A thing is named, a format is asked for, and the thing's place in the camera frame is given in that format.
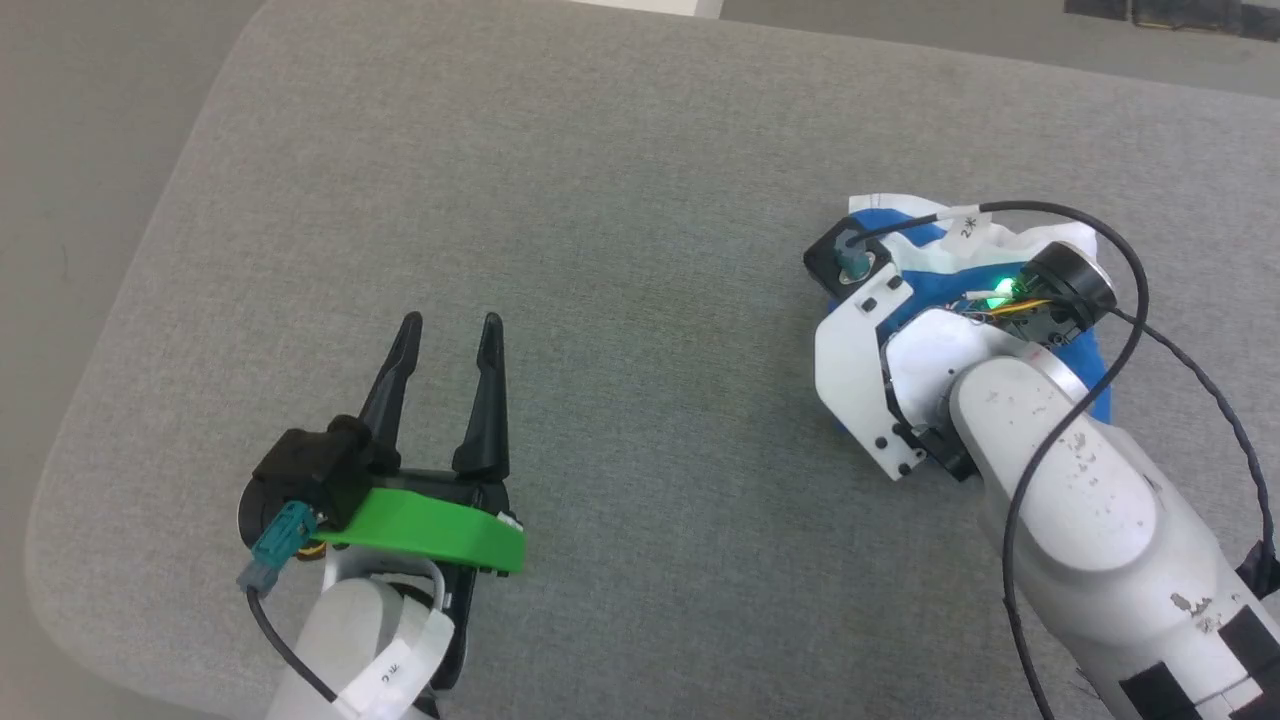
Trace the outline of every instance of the floor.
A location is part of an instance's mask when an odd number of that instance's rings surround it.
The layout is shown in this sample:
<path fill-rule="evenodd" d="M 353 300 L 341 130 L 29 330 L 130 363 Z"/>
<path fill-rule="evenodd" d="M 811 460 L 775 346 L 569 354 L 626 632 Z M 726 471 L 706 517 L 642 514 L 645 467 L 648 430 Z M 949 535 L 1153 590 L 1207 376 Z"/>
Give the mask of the floor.
<path fill-rule="evenodd" d="M 1277 44 L 1068 15 L 1062 0 L 724 0 L 721 19 L 1280 97 Z"/>
<path fill-rule="evenodd" d="M 0 0 L 6 717 L 201 717 L 73 666 L 35 626 L 13 574 L 61 414 L 204 97 L 261 1 Z M 1280 46 L 1139 29 L 1060 8 L 1061 0 L 723 0 L 722 18 L 1280 97 Z"/>

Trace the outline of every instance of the black tape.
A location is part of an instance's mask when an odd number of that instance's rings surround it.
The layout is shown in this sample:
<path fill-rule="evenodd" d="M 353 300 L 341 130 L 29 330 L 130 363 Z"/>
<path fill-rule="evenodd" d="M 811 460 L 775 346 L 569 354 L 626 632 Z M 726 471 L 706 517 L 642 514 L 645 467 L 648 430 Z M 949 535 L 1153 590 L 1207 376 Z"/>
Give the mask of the black tape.
<path fill-rule="evenodd" d="M 1267 569 L 1267 587 L 1258 587 L 1257 578 L 1267 564 L 1270 564 Z M 1262 559 L 1262 541 L 1253 544 L 1249 553 L 1244 557 L 1244 562 L 1240 562 L 1240 566 L 1235 569 L 1235 574 L 1244 580 L 1245 585 L 1253 589 L 1253 594 L 1258 596 L 1258 600 L 1280 591 L 1280 562 L 1276 561 L 1275 555 L 1266 560 Z"/>
<path fill-rule="evenodd" d="M 1073 15 L 1089 15 L 1108 20 L 1129 19 L 1128 0 L 1066 0 L 1062 4 L 1064 13 Z"/>
<path fill-rule="evenodd" d="M 1120 680 L 1120 689 L 1142 720 L 1203 720 L 1164 662 Z"/>
<path fill-rule="evenodd" d="M 1280 717 L 1280 642 L 1271 635 L 1252 607 L 1236 612 L 1217 634 L 1262 688 L 1262 694 L 1233 712 L 1231 720 Z"/>
<path fill-rule="evenodd" d="M 1280 41 L 1280 8 L 1240 5 L 1240 37 Z"/>
<path fill-rule="evenodd" d="M 1238 35 L 1239 0 L 1133 0 L 1133 22 L 1169 29 L 1204 29 Z"/>

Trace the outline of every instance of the teal connector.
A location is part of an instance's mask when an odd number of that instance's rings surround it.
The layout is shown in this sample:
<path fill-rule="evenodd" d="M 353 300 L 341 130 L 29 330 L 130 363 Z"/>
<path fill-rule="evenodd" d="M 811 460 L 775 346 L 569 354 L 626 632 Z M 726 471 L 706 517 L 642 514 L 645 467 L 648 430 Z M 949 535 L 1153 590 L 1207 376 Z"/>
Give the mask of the teal connector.
<path fill-rule="evenodd" d="M 241 571 L 236 584 L 243 592 L 253 589 L 266 597 L 284 564 L 311 541 L 315 532 L 316 518 L 311 507 L 296 500 L 287 502 L 253 543 L 253 560 Z"/>

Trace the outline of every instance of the yellow wire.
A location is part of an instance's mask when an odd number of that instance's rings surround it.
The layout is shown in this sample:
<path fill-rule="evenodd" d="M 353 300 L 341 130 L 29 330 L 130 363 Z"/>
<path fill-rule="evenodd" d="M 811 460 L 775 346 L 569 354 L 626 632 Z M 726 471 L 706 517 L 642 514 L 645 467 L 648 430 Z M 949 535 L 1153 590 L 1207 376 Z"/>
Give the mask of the yellow wire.
<path fill-rule="evenodd" d="M 987 310 L 987 313 L 991 313 L 992 315 L 1009 315 L 1011 313 L 1039 307 L 1041 305 L 1047 305 L 1048 302 L 1048 300 L 1028 300 L 1025 302 L 1014 302 L 1012 305 L 1001 305 L 1000 307 Z"/>

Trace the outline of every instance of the black cable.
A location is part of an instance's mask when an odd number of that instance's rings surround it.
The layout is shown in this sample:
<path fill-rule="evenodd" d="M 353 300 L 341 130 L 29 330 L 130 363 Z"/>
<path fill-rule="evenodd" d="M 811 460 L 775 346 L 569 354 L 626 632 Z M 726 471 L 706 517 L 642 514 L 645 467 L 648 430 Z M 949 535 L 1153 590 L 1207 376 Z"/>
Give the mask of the black cable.
<path fill-rule="evenodd" d="M 1014 637 L 1014 648 L 1018 651 L 1018 660 L 1023 665 L 1023 673 L 1027 675 L 1027 685 L 1030 689 L 1032 698 L 1036 701 L 1036 707 L 1039 710 L 1041 716 L 1044 720 L 1053 720 L 1053 710 L 1048 706 L 1048 700 L 1044 697 L 1044 688 L 1041 685 L 1039 676 L 1036 674 L 1036 665 L 1032 662 L 1030 651 L 1027 647 L 1027 637 L 1023 633 L 1021 615 L 1018 612 L 1018 600 L 1015 597 L 1014 584 L 1014 538 L 1018 532 L 1018 514 L 1021 510 L 1023 501 L 1027 498 L 1027 489 L 1030 487 L 1032 478 L 1036 475 L 1036 470 L 1044 460 L 1044 455 L 1047 455 L 1048 450 L 1053 447 L 1053 442 L 1061 437 L 1064 432 L 1066 432 L 1066 428 L 1070 427 L 1076 418 L 1083 415 L 1089 406 L 1093 405 L 1093 401 L 1097 400 L 1102 391 L 1105 391 L 1116 379 L 1120 370 L 1123 370 L 1129 363 L 1129 357 L 1133 356 L 1133 351 L 1137 350 L 1138 341 L 1142 340 L 1142 327 L 1147 324 L 1147 310 L 1151 305 L 1151 291 L 1147 287 L 1147 272 L 1142 266 L 1142 260 L 1138 259 L 1138 254 L 1134 251 L 1133 246 L 1129 245 L 1129 241 L 1093 215 L 1076 210 L 1075 208 L 1068 208 L 1066 205 L 1041 202 L 1037 200 L 984 202 L 974 209 L 975 213 L 1000 213 L 1004 210 L 1048 213 L 1089 225 L 1094 232 L 1107 238 L 1107 241 L 1110 241 L 1111 245 L 1120 251 L 1120 255 L 1124 256 L 1129 268 L 1133 270 L 1133 279 L 1138 291 L 1138 311 L 1134 318 L 1137 324 L 1125 340 L 1124 347 L 1120 348 L 1120 354 L 1116 356 L 1115 363 L 1112 363 L 1107 372 L 1102 375 L 1098 384 L 1093 386 L 1093 389 L 1076 402 L 1071 410 L 1068 411 L 1066 416 L 1064 416 L 1057 425 L 1053 425 L 1053 429 L 1050 430 L 1048 436 L 1041 441 L 1039 446 L 1032 454 L 1032 459 L 1027 462 L 1027 468 L 1023 469 L 1021 477 L 1018 479 L 1014 495 L 1009 500 L 1009 514 L 1005 518 L 1005 537 L 1000 552 L 1000 568 L 1001 574 L 1004 575 L 1004 603 L 1005 611 L 1009 614 L 1009 630 Z M 955 214 L 947 213 L 945 213 L 945 215 L 948 218 L 956 217 Z M 914 218 L 911 220 L 904 220 L 883 228 L 865 231 L 850 238 L 846 245 L 852 247 L 859 241 L 869 237 L 900 232 L 934 223 L 937 220 L 938 215 L 934 213 L 923 218 Z"/>
<path fill-rule="evenodd" d="M 1156 332 L 1155 328 L 1147 323 L 1138 323 L 1138 319 L 1133 315 L 1111 307 L 1108 310 L 1116 318 L 1129 323 L 1134 327 L 1140 327 L 1142 332 L 1147 333 L 1151 340 L 1164 345 L 1174 354 L 1188 370 L 1196 374 L 1196 379 L 1199 380 L 1201 387 L 1204 388 L 1213 400 L 1217 402 L 1217 409 L 1222 411 L 1222 418 L 1231 424 L 1231 432 L 1235 433 L 1235 442 L 1240 445 L 1240 450 L 1244 451 L 1244 457 L 1249 464 L 1249 477 L 1253 478 L 1253 484 L 1258 488 L 1258 509 L 1262 511 L 1262 556 L 1258 557 L 1258 573 L 1254 578 L 1253 594 L 1262 597 L 1270 589 L 1271 582 L 1271 559 L 1275 557 L 1275 519 L 1271 516 L 1271 500 L 1270 492 L 1267 491 L 1267 480 L 1262 477 L 1262 464 L 1258 461 L 1258 454 L 1253 450 L 1253 443 L 1249 442 L 1249 434 L 1244 432 L 1244 424 L 1240 423 L 1240 418 L 1235 414 L 1231 404 L 1226 401 L 1226 396 L 1219 389 L 1217 384 L 1210 379 L 1208 374 L 1204 373 L 1194 360 L 1190 359 L 1183 348 L 1178 347 L 1174 341 L 1169 340 L 1164 334 Z"/>
<path fill-rule="evenodd" d="M 312 673 L 311 669 L 307 667 L 306 662 L 302 662 L 302 659 L 293 652 L 293 648 L 291 648 L 288 643 L 280 638 L 280 634 L 275 632 L 275 628 L 271 626 L 271 621 L 266 619 L 266 612 L 262 611 L 262 601 L 259 597 L 257 591 L 251 588 L 246 591 L 244 594 L 248 597 L 248 611 L 253 614 L 253 619 L 257 620 L 257 626 L 262 629 L 262 634 L 266 635 L 266 642 L 271 643 L 275 652 L 279 652 L 280 657 L 289 664 L 289 667 L 293 667 L 293 671 L 297 673 L 298 676 L 315 688 L 325 702 L 332 703 L 338 700 L 338 693 L 329 689 L 329 685 L 324 684 L 324 680 Z"/>

